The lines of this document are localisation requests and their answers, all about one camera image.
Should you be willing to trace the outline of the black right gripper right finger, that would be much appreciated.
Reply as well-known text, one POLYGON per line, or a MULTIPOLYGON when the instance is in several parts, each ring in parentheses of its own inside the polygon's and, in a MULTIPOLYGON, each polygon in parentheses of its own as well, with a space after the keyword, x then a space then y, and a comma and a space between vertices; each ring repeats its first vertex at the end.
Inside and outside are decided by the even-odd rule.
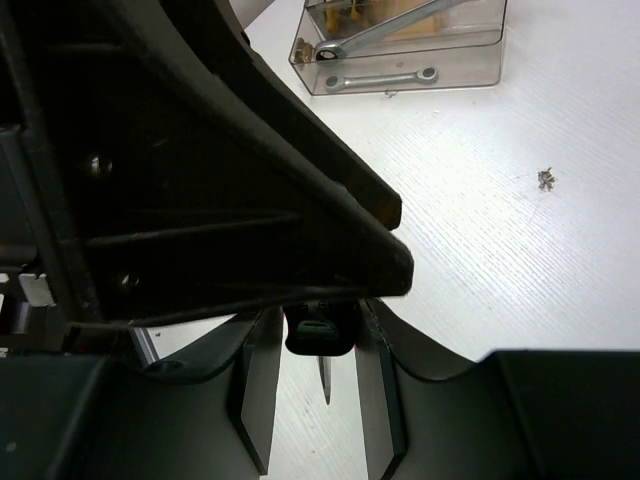
POLYGON ((360 305, 356 369, 372 479, 635 479, 635 351, 468 360, 383 302, 360 305))

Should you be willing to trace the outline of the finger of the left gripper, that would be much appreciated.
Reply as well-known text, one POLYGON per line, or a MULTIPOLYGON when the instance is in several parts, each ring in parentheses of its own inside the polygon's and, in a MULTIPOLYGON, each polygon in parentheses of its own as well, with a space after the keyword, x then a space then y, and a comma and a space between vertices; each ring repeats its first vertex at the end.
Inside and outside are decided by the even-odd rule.
POLYGON ((66 1, 85 145, 66 176, 103 320, 401 296, 402 202, 277 78, 225 1, 66 1))

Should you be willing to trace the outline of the green stubby screwdriver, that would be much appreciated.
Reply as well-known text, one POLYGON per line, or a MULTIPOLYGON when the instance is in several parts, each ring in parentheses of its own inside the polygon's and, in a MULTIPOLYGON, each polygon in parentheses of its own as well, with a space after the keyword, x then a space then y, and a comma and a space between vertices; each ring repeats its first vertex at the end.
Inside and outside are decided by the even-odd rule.
POLYGON ((355 345, 360 308, 354 301, 312 301, 284 309, 287 349, 317 359, 325 403, 331 403, 331 359, 347 354, 355 345))

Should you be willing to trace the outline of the small silver ratchet wrench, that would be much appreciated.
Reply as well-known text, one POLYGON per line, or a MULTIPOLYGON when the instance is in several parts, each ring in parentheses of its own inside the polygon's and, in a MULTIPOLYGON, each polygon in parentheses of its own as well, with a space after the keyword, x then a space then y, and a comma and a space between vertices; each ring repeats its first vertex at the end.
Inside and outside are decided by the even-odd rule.
POLYGON ((438 80, 439 71, 435 67, 426 67, 415 72, 396 73, 377 76, 345 77, 332 75, 325 80, 325 89, 330 93, 345 89, 369 88, 387 85, 421 83, 432 84, 438 80))

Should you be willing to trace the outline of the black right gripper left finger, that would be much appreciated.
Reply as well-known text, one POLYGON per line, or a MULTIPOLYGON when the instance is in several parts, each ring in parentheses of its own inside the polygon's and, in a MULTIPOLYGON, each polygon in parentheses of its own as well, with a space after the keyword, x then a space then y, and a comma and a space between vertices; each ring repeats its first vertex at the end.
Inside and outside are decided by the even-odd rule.
POLYGON ((1 362, 5 479, 256 479, 268 471, 283 313, 239 314, 145 369, 1 362))

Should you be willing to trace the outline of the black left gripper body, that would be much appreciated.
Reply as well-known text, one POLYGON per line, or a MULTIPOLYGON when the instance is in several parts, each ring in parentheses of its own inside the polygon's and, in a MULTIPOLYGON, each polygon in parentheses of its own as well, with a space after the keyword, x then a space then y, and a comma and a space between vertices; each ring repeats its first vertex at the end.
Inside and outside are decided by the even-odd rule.
POLYGON ((27 43, 77 26, 61 50, 96 54, 116 31, 111 1, 1 4, 1 344, 10 350, 115 355, 127 333, 91 327, 98 300, 72 220, 27 43), (104 30, 105 36, 97 32, 104 30))

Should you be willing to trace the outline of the yellow black pliers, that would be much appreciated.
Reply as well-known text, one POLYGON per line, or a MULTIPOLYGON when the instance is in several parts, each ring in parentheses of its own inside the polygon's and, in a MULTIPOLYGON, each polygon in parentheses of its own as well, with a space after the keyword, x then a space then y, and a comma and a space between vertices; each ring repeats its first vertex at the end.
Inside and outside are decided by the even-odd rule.
POLYGON ((361 14, 358 10, 358 1, 351 0, 350 1, 350 13, 349 18, 353 22, 358 22, 361 19, 361 14))
POLYGON ((341 31, 342 8, 333 7, 332 1, 326 1, 327 7, 324 10, 325 27, 330 38, 336 38, 341 31))

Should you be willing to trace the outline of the large silver ratchet wrench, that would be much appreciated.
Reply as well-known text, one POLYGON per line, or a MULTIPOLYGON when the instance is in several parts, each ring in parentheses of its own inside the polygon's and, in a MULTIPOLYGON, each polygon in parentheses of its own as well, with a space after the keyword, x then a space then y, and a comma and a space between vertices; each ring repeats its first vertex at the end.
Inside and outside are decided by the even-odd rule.
POLYGON ((314 48, 314 58, 316 61, 347 58, 355 51, 383 40, 406 27, 467 2, 468 0, 434 0, 423 3, 350 37, 318 43, 314 48))

